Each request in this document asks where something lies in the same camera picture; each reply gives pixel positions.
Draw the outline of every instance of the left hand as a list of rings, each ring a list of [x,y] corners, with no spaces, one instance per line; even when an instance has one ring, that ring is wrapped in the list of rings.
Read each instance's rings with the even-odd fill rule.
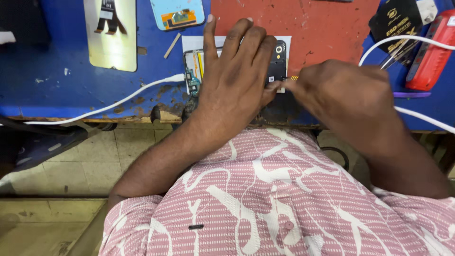
[[[277,44],[274,36],[267,36],[262,27],[253,27],[251,18],[241,19],[227,34],[218,57],[216,22],[216,17],[210,15],[204,29],[205,72],[199,106],[192,118],[204,123],[206,133],[219,136],[222,146],[274,99],[280,82],[264,88]]]

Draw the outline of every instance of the person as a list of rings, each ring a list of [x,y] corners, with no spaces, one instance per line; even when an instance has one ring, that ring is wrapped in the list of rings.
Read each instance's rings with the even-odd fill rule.
[[[199,106],[112,189],[100,255],[454,254],[455,199],[385,71],[329,60],[264,88],[276,39],[241,19],[218,57],[216,22]],[[365,157],[372,192],[306,133],[246,128],[281,86]]]

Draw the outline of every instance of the pink patterned shirt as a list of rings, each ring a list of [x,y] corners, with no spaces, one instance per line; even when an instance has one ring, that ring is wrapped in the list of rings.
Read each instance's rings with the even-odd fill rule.
[[[371,193],[305,133],[246,129],[166,196],[117,204],[100,255],[449,256],[454,233],[454,198]]]

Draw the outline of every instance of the red mat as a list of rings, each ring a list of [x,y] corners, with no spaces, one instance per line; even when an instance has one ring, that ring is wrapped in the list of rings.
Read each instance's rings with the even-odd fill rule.
[[[318,0],[212,0],[217,36],[241,18],[252,17],[269,35],[292,36],[288,75],[302,67],[338,59],[358,63],[368,21],[380,0],[339,3]]]

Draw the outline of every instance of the blue workbench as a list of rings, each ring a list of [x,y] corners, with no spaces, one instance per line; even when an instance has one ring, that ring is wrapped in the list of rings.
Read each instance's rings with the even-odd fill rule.
[[[453,9],[450,0],[436,0],[440,11]],[[162,32],[155,23],[149,0],[137,0],[137,46],[145,47],[147,55],[137,56],[137,71],[94,67],[89,63],[83,1],[41,0],[52,43],[48,49],[11,45],[0,51],[0,113],[27,118],[72,118],[103,108],[133,93],[142,83],[150,83],[173,74],[183,73],[182,41],[179,40],[167,60],[163,58],[178,31]],[[210,0],[203,0],[206,15]],[[188,28],[184,36],[202,35],[203,26]],[[374,43],[369,36],[364,44]],[[375,50],[366,64],[378,64],[386,58]],[[65,68],[71,74],[64,75]],[[394,91],[403,89],[407,70],[395,63],[390,69]],[[447,124],[454,124],[455,54],[451,56],[440,80],[424,99],[397,99],[396,105],[418,111]],[[90,118],[119,120],[131,116],[146,117],[157,103],[172,107],[188,99],[184,83],[156,86],[143,92],[144,100],[133,99],[123,104],[121,113],[113,110]],[[436,130],[416,118],[404,116],[412,130]],[[316,124],[301,113],[291,124]]]

